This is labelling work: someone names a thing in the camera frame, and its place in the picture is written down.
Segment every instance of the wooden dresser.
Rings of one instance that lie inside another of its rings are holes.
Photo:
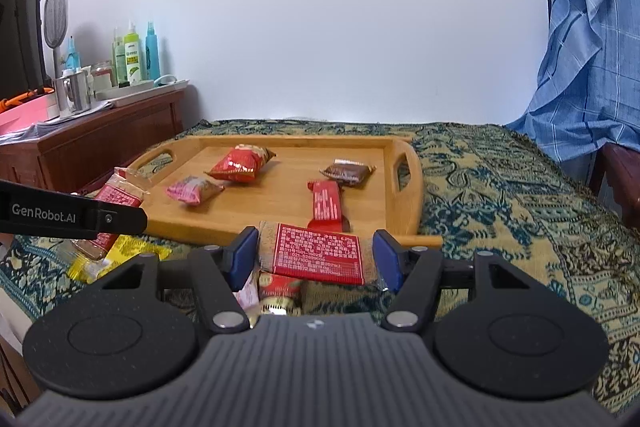
[[[160,94],[78,118],[38,140],[0,145],[0,178],[60,192],[99,188],[114,167],[182,131],[183,94]]]

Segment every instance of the blue plaid cloth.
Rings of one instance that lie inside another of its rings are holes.
[[[538,89],[508,125],[557,162],[640,150],[640,0],[553,0]]]

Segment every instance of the metal bolt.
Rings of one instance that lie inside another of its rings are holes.
[[[418,323],[418,315],[412,312],[391,312],[386,316],[386,321],[396,328],[410,328]]]
[[[220,312],[213,317],[213,323],[219,328],[235,328],[244,321],[238,312]]]

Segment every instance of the green patterned fabric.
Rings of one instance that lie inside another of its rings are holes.
[[[609,335],[609,363],[594,388],[604,407],[623,410],[640,391],[640,236],[625,228],[524,136],[494,125],[345,124],[308,121],[201,122],[188,134],[359,134],[410,136],[420,156],[425,202],[420,233],[440,234],[444,253],[471,259],[492,251],[594,317]],[[143,170],[151,174],[170,158]],[[161,239],[172,258],[191,248]],[[58,240],[17,237],[0,263],[5,290],[32,318],[81,288],[65,274]],[[188,292],[170,301],[193,312]],[[371,287],[309,284],[307,314],[370,312],[379,319],[393,295]],[[439,315],[465,299],[443,295]]]

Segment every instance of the black screen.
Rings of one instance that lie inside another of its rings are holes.
[[[40,0],[0,0],[0,100],[43,86]]]

